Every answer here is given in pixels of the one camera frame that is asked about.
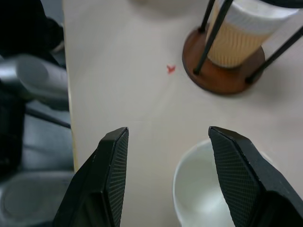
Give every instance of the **metal rod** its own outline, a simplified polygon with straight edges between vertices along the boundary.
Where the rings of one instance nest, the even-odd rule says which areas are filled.
[[[210,48],[212,47],[213,45],[213,42],[214,42],[214,39],[216,38],[218,32],[219,32],[219,29],[224,21],[224,18],[227,14],[227,11],[229,9],[229,7],[231,6],[232,4],[232,1],[233,0],[225,0],[225,2],[223,3],[220,11],[219,11],[219,14],[217,16],[217,19],[214,23],[214,26],[213,26],[213,29],[212,29],[212,32],[210,33],[209,37],[208,37],[208,40],[206,42],[206,45],[205,45],[205,49],[204,49],[204,52],[200,58],[200,61],[197,65],[197,67],[194,69],[194,74],[196,75],[199,75],[199,72],[202,68],[202,65],[203,63],[205,62],[206,58],[207,58],[207,55],[208,55],[208,52],[210,50]]]
[[[198,31],[200,33],[205,32],[205,28],[206,28],[206,25],[207,25],[207,22],[208,22],[208,19],[209,19],[209,15],[212,12],[213,6],[214,6],[214,0],[209,0],[206,11],[205,11],[205,14],[204,14],[203,22],[202,22],[201,26],[198,29]]]
[[[268,58],[258,69],[256,69],[251,76],[245,79],[245,82],[251,84],[259,76],[259,73],[266,69],[278,57],[288,50],[294,43],[296,43],[303,35],[303,27],[301,27],[292,37],[290,37],[270,58]]]
[[[44,120],[46,122],[50,122],[50,123],[53,123],[53,124],[56,124],[56,125],[60,125],[64,128],[67,128],[67,129],[71,129],[71,125],[68,124],[68,123],[65,123],[59,119],[56,119],[54,117],[51,117],[51,116],[48,116],[42,112],[39,112],[37,110],[33,110],[31,108],[26,108],[25,109],[25,113],[32,116],[32,117],[35,117],[35,118],[38,118],[40,120]]]

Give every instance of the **paper cup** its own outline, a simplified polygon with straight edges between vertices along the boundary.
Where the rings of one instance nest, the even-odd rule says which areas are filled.
[[[207,38],[224,0],[216,0]],[[234,0],[208,58],[216,65],[233,68],[251,56],[298,9],[285,9],[259,0]]]
[[[172,190],[182,227],[234,227],[219,185],[210,140],[197,144],[182,157]]]

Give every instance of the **disposable coffee cup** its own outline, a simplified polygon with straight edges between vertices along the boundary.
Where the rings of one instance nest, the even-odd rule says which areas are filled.
[[[225,0],[216,0],[206,40]],[[298,9],[286,9],[259,0],[234,0],[208,53],[224,68],[240,66]]]

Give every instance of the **cup rim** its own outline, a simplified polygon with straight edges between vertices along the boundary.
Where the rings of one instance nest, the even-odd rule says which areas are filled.
[[[222,4],[225,0],[217,0],[217,1],[218,1],[218,4],[219,4],[219,7],[221,8],[221,6],[222,6]],[[300,10],[300,9],[290,9],[290,8],[283,8],[283,7],[279,7],[279,6],[270,5],[270,4],[268,4],[266,2],[263,2],[261,0],[256,0],[256,1],[259,2],[260,4],[269,5],[272,8],[285,10],[288,13],[285,13],[285,15],[282,16],[282,17],[281,16],[279,16],[279,17],[266,17],[266,16],[262,16],[262,15],[258,15],[258,14],[254,14],[254,13],[250,12],[246,8],[243,8],[241,5],[239,5],[237,3],[237,1],[235,1],[235,0],[233,1],[231,7],[233,7],[235,10],[237,10],[238,13],[246,14],[249,17],[252,17],[252,18],[255,18],[255,19],[261,19],[261,20],[264,20],[264,21],[285,20],[285,19],[293,16],[294,14],[296,14]]]
[[[175,169],[174,179],[173,179],[173,182],[172,182],[172,197],[173,197],[172,200],[173,200],[173,203],[174,203],[175,213],[177,215],[177,218],[178,218],[178,221],[179,221],[180,224],[182,224],[181,214],[180,214],[179,210],[177,209],[176,195],[175,195],[175,182],[176,182],[176,178],[177,178],[179,169],[180,169],[181,165],[183,164],[184,160],[188,156],[190,156],[192,153],[195,153],[197,151],[198,147],[204,146],[206,144],[212,144],[211,140],[207,139],[207,140],[201,141],[201,142],[197,143],[196,145],[192,146],[189,150],[187,150],[185,152],[185,154],[182,155],[182,157],[181,157],[180,161],[178,162],[177,167]]]

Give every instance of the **white table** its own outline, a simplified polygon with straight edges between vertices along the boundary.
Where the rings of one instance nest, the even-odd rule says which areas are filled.
[[[171,187],[180,157],[210,125],[250,138],[303,198],[303,39],[238,96],[216,96],[185,73],[181,52],[207,0],[64,0],[75,163],[109,131],[130,131],[122,227],[178,223]],[[289,21],[271,54],[302,24]],[[167,74],[167,65],[176,71]]]

